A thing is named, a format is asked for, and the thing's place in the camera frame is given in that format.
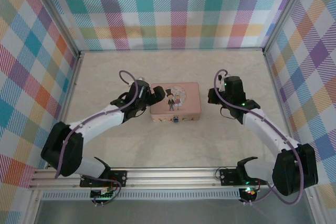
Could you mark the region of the small green-lit circuit board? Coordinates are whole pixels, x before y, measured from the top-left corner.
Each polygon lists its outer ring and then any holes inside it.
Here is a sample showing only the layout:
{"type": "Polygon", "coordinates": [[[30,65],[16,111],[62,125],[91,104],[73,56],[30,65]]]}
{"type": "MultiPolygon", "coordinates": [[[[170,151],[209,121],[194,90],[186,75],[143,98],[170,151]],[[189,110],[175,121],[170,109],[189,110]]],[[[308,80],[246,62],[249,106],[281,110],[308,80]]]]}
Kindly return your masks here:
{"type": "Polygon", "coordinates": [[[107,191],[107,190],[91,190],[90,191],[90,198],[112,198],[114,195],[114,191],[107,191]]]}

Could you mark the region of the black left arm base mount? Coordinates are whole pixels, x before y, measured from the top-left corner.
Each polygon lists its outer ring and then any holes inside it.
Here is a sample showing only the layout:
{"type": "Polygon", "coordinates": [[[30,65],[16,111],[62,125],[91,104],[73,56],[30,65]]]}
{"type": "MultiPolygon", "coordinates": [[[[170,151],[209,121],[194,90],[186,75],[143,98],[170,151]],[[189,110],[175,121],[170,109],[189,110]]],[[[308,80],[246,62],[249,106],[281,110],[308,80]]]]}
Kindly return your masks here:
{"type": "Polygon", "coordinates": [[[80,187],[102,188],[116,186],[118,181],[122,187],[126,186],[127,171],[126,170],[108,170],[103,172],[99,178],[89,178],[88,176],[81,176],[80,187]]]}

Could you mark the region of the pink cartoon couple tin box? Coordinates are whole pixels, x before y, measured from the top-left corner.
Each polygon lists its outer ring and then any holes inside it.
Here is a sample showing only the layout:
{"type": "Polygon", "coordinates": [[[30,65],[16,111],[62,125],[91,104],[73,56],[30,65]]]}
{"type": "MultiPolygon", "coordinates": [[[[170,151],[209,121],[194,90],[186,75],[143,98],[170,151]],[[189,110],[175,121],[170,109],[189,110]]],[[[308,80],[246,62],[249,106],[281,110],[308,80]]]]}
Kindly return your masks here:
{"type": "Polygon", "coordinates": [[[154,122],[173,122],[174,115],[179,116],[179,122],[200,119],[202,109],[198,83],[154,83],[151,88],[157,86],[164,89],[164,99],[150,107],[154,122]]]}

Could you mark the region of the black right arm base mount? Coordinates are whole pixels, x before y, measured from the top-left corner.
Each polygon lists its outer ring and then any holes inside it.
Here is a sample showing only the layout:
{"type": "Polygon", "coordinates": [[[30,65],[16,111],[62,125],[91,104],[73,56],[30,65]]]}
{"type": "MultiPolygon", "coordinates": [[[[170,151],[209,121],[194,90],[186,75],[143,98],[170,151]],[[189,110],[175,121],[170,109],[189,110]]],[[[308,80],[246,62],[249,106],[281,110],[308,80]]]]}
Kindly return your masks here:
{"type": "Polygon", "coordinates": [[[215,172],[215,177],[222,186],[259,186],[266,182],[257,178],[250,178],[241,168],[220,167],[215,172]]]}

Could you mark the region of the aluminium frame post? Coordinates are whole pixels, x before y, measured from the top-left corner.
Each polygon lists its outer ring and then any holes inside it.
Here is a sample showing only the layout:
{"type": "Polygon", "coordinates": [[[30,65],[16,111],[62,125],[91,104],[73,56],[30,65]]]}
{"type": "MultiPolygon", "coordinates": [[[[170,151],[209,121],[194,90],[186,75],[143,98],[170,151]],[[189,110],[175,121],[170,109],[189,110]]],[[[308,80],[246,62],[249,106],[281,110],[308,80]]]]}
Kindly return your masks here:
{"type": "Polygon", "coordinates": [[[56,5],[53,0],[41,0],[44,4],[46,10],[50,14],[52,20],[55,22],[57,28],[60,30],[60,33],[63,35],[65,42],[69,46],[70,50],[77,56],[80,56],[80,50],[78,49],[75,40],[70,34],[66,24],[64,23],[60,12],[57,10],[56,5]]]}
{"type": "Polygon", "coordinates": [[[283,28],[285,22],[292,13],[294,7],[296,6],[298,0],[276,0],[275,7],[273,8],[274,17],[268,27],[265,34],[264,40],[262,41],[262,51],[264,57],[268,55],[272,46],[276,42],[281,29],[283,28]]]}

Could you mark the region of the aluminium mounting rail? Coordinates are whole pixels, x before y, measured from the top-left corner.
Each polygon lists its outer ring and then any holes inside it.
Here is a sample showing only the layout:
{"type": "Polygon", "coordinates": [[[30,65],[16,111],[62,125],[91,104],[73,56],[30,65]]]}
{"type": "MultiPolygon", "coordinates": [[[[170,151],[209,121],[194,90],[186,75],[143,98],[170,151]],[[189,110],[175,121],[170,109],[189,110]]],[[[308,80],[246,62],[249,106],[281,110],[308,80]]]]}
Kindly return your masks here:
{"type": "MultiPolygon", "coordinates": [[[[245,188],[258,186],[222,186],[215,172],[218,168],[116,168],[126,170],[127,181],[123,189],[210,189],[210,188],[245,188]]],[[[53,168],[39,169],[35,172],[30,189],[61,190],[61,189],[94,189],[80,187],[81,176],[72,174],[68,177],[55,178],[53,168]]]]}

